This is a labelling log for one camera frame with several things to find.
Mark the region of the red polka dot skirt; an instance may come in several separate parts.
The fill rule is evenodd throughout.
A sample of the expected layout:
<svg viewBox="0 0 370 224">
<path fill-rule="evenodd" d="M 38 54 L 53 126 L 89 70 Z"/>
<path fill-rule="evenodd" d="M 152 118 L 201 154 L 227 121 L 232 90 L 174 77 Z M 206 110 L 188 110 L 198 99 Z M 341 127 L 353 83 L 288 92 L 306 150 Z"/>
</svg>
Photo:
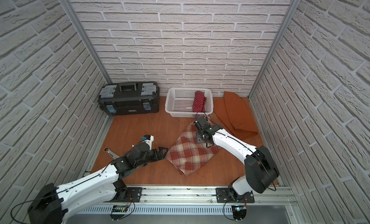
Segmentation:
<svg viewBox="0 0 370 224">
<path fill-rule="evenodd" d="M 205 93 L 203 91 L 196 91 L 192 105 L 192 112 L 204 113 L 206 100 L 207 98 L 205 97 Z"/>
</svg>

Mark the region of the red plaid skirt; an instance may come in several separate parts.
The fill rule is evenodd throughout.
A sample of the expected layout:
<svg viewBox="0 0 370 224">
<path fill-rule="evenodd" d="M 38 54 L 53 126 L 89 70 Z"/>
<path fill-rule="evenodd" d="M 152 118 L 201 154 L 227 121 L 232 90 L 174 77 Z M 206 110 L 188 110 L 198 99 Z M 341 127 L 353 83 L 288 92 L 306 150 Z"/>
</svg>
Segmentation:
<svg viewBox="0 0 370 224">
<path fill-rule="evenodd" d="M 207 148 L 206 143 L 197 143 L 197 128 L 191 123 L 170 147 L 166 159 L 183 175 L 189 176 L 208 163 L 220 150 L 221 147 L 217 145 Z"/>
</svg>

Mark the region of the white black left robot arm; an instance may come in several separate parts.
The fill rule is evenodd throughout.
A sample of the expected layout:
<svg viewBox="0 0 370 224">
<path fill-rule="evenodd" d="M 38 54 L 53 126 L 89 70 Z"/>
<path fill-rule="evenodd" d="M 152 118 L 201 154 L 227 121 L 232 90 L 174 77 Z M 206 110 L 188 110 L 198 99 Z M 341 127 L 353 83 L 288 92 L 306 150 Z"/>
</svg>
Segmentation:
<svg viewBox="0 0 370 224">
<path fill-rule="evenodd" d="M 104 168 L 70 183 L 45 185 L 36 198 L 28 201 L 31 224 L 61 224 L 80 211 L 107 201 L 133 203 L 123 178 L 140 167 L 165 159 L 168 148 L 151 148 L 151 141 L 141 141 L 122 156 L 105 148 L 112 161 Z"/>
</svg>

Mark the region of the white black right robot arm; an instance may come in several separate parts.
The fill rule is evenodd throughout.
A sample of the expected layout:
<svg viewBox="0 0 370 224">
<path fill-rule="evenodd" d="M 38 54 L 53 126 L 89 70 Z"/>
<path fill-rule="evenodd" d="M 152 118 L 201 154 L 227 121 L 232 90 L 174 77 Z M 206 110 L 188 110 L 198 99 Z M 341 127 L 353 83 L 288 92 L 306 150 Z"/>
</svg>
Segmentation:
<svg viewBox="0 0 370 224">
<path fill-rule="evenodd" d="M 245 175 L 236 179 L 228 187 L 228 196 L 232 201 L 241 200 L 251 191 L 264 193 L 279 177 L 276 163 L 266 147 L 247 144 L 221 126 L 210 124 L 205 117 L 197 118 L 194 125 L 197 135 L 204 143 L 227 150 L 243 163 Z"/>
</svg>

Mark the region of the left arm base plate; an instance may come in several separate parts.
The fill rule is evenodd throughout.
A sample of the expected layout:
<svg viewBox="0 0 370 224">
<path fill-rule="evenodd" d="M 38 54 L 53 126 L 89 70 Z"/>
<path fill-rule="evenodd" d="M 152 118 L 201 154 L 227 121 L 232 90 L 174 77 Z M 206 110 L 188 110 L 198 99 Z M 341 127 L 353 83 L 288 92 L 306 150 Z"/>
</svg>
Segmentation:
<svg viewBox="0 0 370 224">
<path fill-rule="evenodd" d="M 142 192 L 142 187 L 127 187 L 121 191 L 118 191 L 111 202 L 128 202 L 131 200 L 134 203 L 138 203 L 140 202 Z"/>
</svg>

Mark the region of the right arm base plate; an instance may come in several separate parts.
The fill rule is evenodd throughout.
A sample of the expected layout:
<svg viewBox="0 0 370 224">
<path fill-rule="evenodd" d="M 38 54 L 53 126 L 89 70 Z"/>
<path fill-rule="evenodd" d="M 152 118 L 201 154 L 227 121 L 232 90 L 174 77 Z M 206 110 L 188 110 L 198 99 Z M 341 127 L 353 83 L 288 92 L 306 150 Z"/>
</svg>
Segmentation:
<svg viewBox="0 0 370 224">
<path fill-rule="evenodd" d="M 226 187 L 218 187 L 216 191 L 217 203 L 235 202 L 235 203 L 255 203 L 254 194 L 252 191 L 245 193 L 243 196 L 236 192 L 230 191 Z"/>
</svg>

